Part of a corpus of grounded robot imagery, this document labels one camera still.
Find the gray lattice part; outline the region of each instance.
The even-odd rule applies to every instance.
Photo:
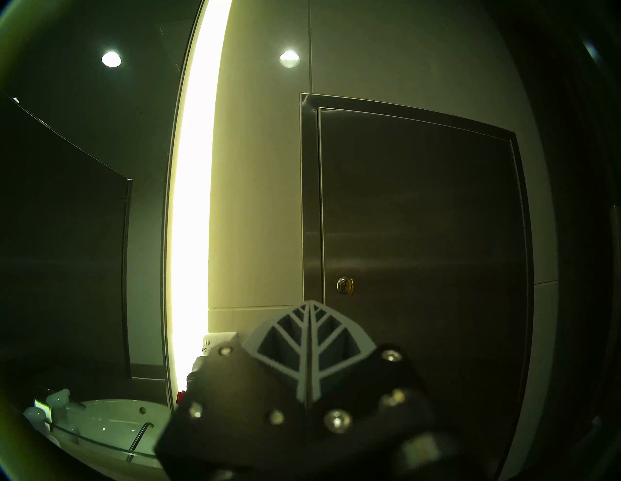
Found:
[[[310,312],[308,304],[292,307],[261,324],[243,344],[249,354],[296,391],[301,403],[306,402]]]
[[[329,391],[375,343],[348,317],[318,302],[310,309],[312,400]]]
[[[310,397],[317,401],[353,365],[371,354],[375,344],[351,319],[319,302],[307,301],[265,321],[243,347],[305,403],[309,384]]]

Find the stainless steel door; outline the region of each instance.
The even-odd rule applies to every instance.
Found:
[[[497,464],[530,349],[530,231],[514,137],[417,109],[314,101],[324,302],[375,343],[401,345]],[[308,176],[316,160],[302,162]]]

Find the door frame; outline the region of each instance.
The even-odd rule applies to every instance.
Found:
[[[333,97],[317,94],[300,95],[300,128],[301,128],[301,173],[302,173],[302,267],[304,299],[318,300],[325,303],[324,285],[324,246],[322,220],[322,187],[321,187],[321,158],[320,158],[320,109],[350,110],[368,114],[390,115],[409,120],[418,120],[430,124],[468,130],[470,132],[488,135],[509,142],[514,159],[515,177],[522,208],[522,225],[524,227],[524,245],[526,247],[526,333],[524,345],[524,359],[522,363],[522,379],[520,381],[519,397],[515,407],[514,421],[511,430],[511,441],[515,436],[515,429],[520,417],[528,364],[530,361],[530,347],[533,328],[533,247],[530,230],[530,214],[522,159],[514,132],[493,125],[463,119],[454,115],[441,114],[431,110],[417,109],[383,102]],[[505,448],[505,453],[499,463],[497,474],[502,469],[509,453],[511,442]]]

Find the glossy dark partition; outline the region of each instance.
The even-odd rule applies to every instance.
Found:
[[[127,378],[131,180],[4,96],[0,126],[5,387],[68,387],[73,394],[83,383],[71,385],[72,377]],[[63,385],[55,385],[57,379]],[[13,392],[19,397],[19,390]]]

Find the keyhole lock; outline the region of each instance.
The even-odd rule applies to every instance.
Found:
[[[353,295],[353,279],[350,277],[341,277],[337,281],[337,291],[339,294]]]

